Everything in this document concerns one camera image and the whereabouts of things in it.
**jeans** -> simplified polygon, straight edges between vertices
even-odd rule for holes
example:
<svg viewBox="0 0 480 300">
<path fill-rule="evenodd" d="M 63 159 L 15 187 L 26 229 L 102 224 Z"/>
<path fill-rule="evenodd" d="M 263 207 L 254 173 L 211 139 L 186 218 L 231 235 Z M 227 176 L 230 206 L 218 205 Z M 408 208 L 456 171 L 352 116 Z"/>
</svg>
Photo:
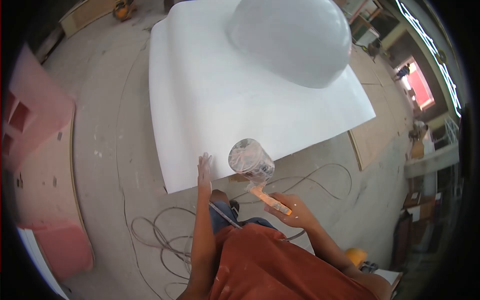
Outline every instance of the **jeans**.
<svg viewBox="0 0 480 300">
<path fill-rule="evenodd" d="M 213 203 L 222 213 L 224 213 L 227 217 L 229 217 L 233 222 L 237 223 L 240 225 L 240 223 L 237 221 L 238 214 L 233 211 L 228 204 L 226 204 L 223 201 L 216 201 Z M 227 220 L 225 220 L 218 212 L 215 211 L 212 207 L 208 207 L 208 211 L 210 212 L 210 221 L 212 222 L 212 229 L 213 229 L 213 234 L 216 234 L 219 232 L 222 228 L 227 227 L 231 225 Z M 262 225 L 265 227 L 270 227 L 275 230 L 277 230 L 275 227 L 270 224 L 267 220 L 264 218 L 259 218 L 259 217 L 254 217 L 250 218 L 246 221 L 243 221 L 242 223 L 247 224 L 247 223 L 255 223 L 258 225 Z"/>
</svg>

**dome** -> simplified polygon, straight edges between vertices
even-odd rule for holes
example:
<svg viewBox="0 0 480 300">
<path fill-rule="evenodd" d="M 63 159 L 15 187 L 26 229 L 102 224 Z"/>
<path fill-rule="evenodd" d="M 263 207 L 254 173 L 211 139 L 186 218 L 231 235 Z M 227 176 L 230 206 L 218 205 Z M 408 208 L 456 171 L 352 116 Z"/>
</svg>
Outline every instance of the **dome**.
<svg viewBox="0 0 480 300">
<path fill-rule="evenodd" d="M 350 28 L 331 0 L 242 0 L 227 34 L 251 59 L 305 87 L 328 86 L 349 62 Z"/>
</svg>

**red shirt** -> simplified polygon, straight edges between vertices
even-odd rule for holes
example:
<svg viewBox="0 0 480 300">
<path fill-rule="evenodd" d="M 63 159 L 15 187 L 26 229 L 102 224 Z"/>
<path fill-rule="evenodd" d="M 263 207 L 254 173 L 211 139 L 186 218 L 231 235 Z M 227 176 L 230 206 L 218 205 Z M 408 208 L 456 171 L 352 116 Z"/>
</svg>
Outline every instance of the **red shirt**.
<svg viewBox="0 0 480 300">
<path fill-rule="evenodd" d="M 378 299 L 275 229 L 228 226 L 215 238 L 221 257 L 209 299 Z"/>
</svg>

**cable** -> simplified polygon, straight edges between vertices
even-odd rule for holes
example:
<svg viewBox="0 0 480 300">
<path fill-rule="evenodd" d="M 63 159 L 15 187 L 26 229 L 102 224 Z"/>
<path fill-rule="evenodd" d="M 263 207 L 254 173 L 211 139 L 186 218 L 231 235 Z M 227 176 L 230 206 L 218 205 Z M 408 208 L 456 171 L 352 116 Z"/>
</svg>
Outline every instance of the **cable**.
<svg viewBox="0 0 480 300">
<path fill-rule="evenodd" d="M 286 193 L 288 191 L 290 191 L 291 189 L 293 189 L 294 187 L 296 187 L 297 185 L 299 185 L 301 182 L 303 182 L 304 180 L 309 180 L 309 181 L 312 181 L 313 183 L 317 184 L 319 187 L 321 187 L 324 191 L 326 191 L 330 196 L 332 196 L 333 198 L 335 199 L 338 199 L 338 200 L 343 200 L 343 198 L 340 198 L 340 197 L 337 197 L 335 195 L 333 195 L 331 192 L 329 192 L 323 185 L 321 185 L 320 183 L 316 182 L 315 180 L 309 178 L 309 176 L 313 175 L 315 172 L 317 172 L 318 170 L 324 168 L 324 167 L 327 167 L 327 166 L 338 166 L 340 168 L 343 168 L 347 174 L 348 174 L 348 177 L 349 177 L 349 180 L 350 180 L 350 187 L 348 189 L 348 193 L 347 193 L 347 196 L 350 195 L 350 192 L 351 192 L 351 189 L 352 189 L 352 176 L 350 174 L 350 172 L 348 171 L 347 168 L 345 168 L 344 166 L 342 166 L 341 164 L 335 164 L 335 163 L 330 163 L 330 164 L 325 164 L 319 168 L 317 168 L 315 171 L 313 171 L 312 173 L 308 174 L 307 176 L 305 177 L 302 177 L 302 176 L 288 176 L 288 177 L 284 177 L 284 178 L 280 178 L 280 179 L 277 179 L 277 180 L 274 180 L 268 184 L 266 184 L 266 186 L 268 185 L 271 185 L 271 184 L 274 184 L 275 182 L 278 182 L 280 180 L 284 180 L 284 179 L 289 179 L 289 178 L 300 178 L 300 180 L 298 182 L 296 182 L 294 185 L 292 185 L 291 187 L 289 187 L 288 189 L 284 190 L 282 193 Z M 231 200 L 234 200 L 234 199 L 237 199 L 245 194 L 248 194 L 249 192 L 245 192 L 241 195 L 238 195 L 234 198 L 232 198 Z M 261 200 L 257 200 L 257 201 L 251 201 L 251 202 L 239 202 L 239 204 L 241 205 L 246 205 L 246 204 L 255 204 L 255 203 L 258 203 L 258 202 L 261 202 Z M 219 212 L 219 209 L 213 205 L 212 203 L 209 203 L 210 206 L 215 209 L 215 211 Z M 160 230 L 160 228 L 156 225 L 156 222 L 158 220 L 158 218 L 163 214 L 165 213 L 166 211 L 169 211 L 169 210 L 173 210 L 173 209 L 179 209 L 179 210 L 182 210 L 182 211 L 185 211 L 185 212 L 188 212 L 192 215 L 196 215 L 194 212 L 186 209 L 186 208 L 182 208 L 182 207 L 168 207 L 162 211 L 160 211 L 154 218 L 153 222 L 150 221 L 149 219 L 145 218 L 145 217 L 142 217 L 142 216 L 138 216 L 136 218 L 134 218 L 132 220 L 132 222 L 130 223 L 130 232 L 132 233 L 133 237 L 135 237 L 137 239 L 137 241 L 139 241 L 141 244 L 145 245 L 145 246 L 148 246 L 148 247 L 153 247 L 153 248 L 158 248 L 160 249 L 160 261 L 162 263 L 162 265 L 165 267 L 165 269 L 167 271 L 169 271 L 171 274 L 177 276 L 177 277 L 180 277 L 182 279 L 185 279 L 185 280 L 188 280 L 187 277 L 185 276 L 182 276 L 180 274 L 177 274 L 175 272 L 173 272 L 172 270 L 170 270 L 166 265 L 165 265 L 165 262 L 163 260 L 163 253 L 164 253 L 164 250 L 167 250 L 167 251 L 170 251 L 172 252 L 177 258 L 179 258 L 180 260 L 182 260 L 185 264 L 185 268 L 187 270 L 187 273 L 190 274 L 191 273 L 191 270 L 189 268 L 189 265 L 190 265 L 190 257 L 191 257 L 191 253 L 187 251 L 187 248 L 188 248 L 188 242 L 185 243 L 185 248 L 183 250 L 179 250 L 179 249 L 175 249 L 171 246 L 171 243 L 175 240 L 178 240 L 178 239 L 191 239 L 192 236 L 193 236 L 193 232 L 191 235 L 189 236 L 178 236 L 178 237 L 174 237 L 172 239 L 167 239 L 165 237 L 165 235 L 163 234 L 163 232 Z M 227 220 L 229 223 L 231 223 L 234 227 L 236 228 L 240 228 L 240 226 L 238 226 L 238 224 L 236 224 L 234 221 L 230 220 L 224 213 L 222 213 L 221 211 L 219 212 L 219 214 L 225 218 L 225 220 Z M 153 233 L 154 233 L 154 236 L 155 236 L 155 239 L 158 241 L 158 244 L 155 245 L 155 244 L 150 244 L 148 242 L 146 242 L 145 240 L 143 240 L 139 235 L 138 233 L 135 231 L 135 229 L 133 228 L 133 224 L 138 221 L 138 220 L 142 220 L 144 222 L 147 222 L 151 227 L 152 227 L 152 230 L 153 230 Z M 298 237 L 300 237 L 301 235 L 303 235 L 305 233 L 305 230 L 302 230 L 301 232 L 297 233 L 296 235 L 292 236 L 292 237 L 289 237 L 289 238 L 286 238 L 286 239 L 282 239 L 284 241 L 291 241 L 291 240 L 294 240 Z M 183 282 L 171 282 L 171 283 L 168 283 L 165 285 L 164 287 L 164 292 L 166 293 L 166 295 L 173 300 L 173 298 L 168 294 L 167 292 L 167 287 L 169 287 L 170 285 L 173 285 L 173 284 L 182 284 L 182 285 L 187 285 L 187 283 L 183 283 Z"/>
</svg>

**concrete floor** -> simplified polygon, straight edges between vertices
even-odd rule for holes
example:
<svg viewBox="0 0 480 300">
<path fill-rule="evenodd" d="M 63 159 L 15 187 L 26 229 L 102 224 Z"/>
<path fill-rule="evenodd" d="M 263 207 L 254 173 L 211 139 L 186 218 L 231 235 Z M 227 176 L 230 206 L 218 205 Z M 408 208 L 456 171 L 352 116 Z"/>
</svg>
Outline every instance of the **concrete floor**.
<svg viewBox="0 0 480 300">
<path fill-rule="evenodd" d="M 44 67 L 75 98 L 74 174 L 85 227 L 95 252 L 95 267 L 63 284 L 72 299 L 167 299 L 186 282 L 161 264 L 159 249 L 132 237 L 132 220 L 150 220 L 176 206 L 195 211 L 196 189 L 166 194 L 157 158 L 148 94 L 149 28 L 165 17 L 161 1 L 138 1 L 131 20 L 118 23 L 107 15 L 55 49 Z M 271 191 L 283 192 L 308 174 L 289 193 L 298 194 L 342 249 L 366 250 L 368 260 L 388 267 L 393 231 L 408 187 L 403 178 L 407 133 L 396 137 L 363 172 L 350 139 L 343 133 L 276 161 Z M 216 180 L 214 188 L 230 198 L 244 193 L 244 182 Z M 251 195 L 239 202 L 255 200 Z M 287 236 L 288 228 L 262 210 L 262 204 L 240 207 L 239 219 L 261 216 Z M 157 225 L 167 238 L 190 235 L 192 215 L 172 210 Z M 154 243 L 151 227 L 135 230 Z M 306 235 L 294 243 L 312 251 Z M 185 240 L 175 246 L 182 249 Z M 182 261 L 164 254 L 166 265 L 186 276 Z"/>
</svg>

